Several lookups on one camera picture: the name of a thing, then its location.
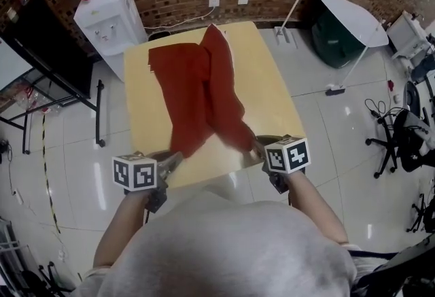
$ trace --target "red cloth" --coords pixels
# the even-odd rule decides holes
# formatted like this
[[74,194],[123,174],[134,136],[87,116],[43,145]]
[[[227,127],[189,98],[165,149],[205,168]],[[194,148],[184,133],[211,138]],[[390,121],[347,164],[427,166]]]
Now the red cloth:
[[153,48],[149,61],[172,121],[171,151],[190,157],[213,132],[242,152],[252,149],[254,134],[234,92],[230,47],[215,25],[201,44]]

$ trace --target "gray shirt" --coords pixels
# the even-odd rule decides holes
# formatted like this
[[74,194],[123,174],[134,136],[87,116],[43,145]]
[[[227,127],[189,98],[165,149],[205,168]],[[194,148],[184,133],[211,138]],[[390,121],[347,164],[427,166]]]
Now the gray shirt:
[[203,192],[146,224],[73,296],[338,297],[356,274],[347,250],[300,211]]

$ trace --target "white cabinet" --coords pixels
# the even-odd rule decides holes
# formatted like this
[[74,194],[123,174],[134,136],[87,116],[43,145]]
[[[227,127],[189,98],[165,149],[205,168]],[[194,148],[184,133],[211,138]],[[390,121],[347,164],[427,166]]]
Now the white cabinet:
[[428,36],[420,26],[418,20],[412,20],[411,15],[403,11],[402,15],[390,26],[387,34],[396,47],[397,52],[392,56],[393,59],[398,56],[404,56],[411,59],[422,50],[426,51],[430,47]]

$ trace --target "yellow-black tape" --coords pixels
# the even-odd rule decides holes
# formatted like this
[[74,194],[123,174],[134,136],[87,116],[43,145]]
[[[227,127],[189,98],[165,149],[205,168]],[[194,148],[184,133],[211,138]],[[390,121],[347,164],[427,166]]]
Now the yellow-black tape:
[[46,187],[47,187],[48,199],[50,200],[50,209],[52,211],[54,225],[56,226],[57,232],[60,234],[60,230],[59,230],[59,227],[57,225],[56,213],[54,212],[52,195],[50,194],[50,184],[48,183],[48,176],[47,176],[47,161],[46,161],[46,115],[44,113],[43,113],[43,118],[42,118],[42,158],[43,158],[43,171],[46,174]]

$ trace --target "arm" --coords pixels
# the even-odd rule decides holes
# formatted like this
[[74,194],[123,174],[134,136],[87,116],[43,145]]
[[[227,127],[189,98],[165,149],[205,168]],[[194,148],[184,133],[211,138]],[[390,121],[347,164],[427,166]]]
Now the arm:
[[285,182],[294,208],[307,215],[326,238],[348,243],[343,224],[302,171],[286,175]]
[[131,192],[124,197],[95,251],[94,268],[115,263],[130,239],[142,227],[147,202],[147,192]]

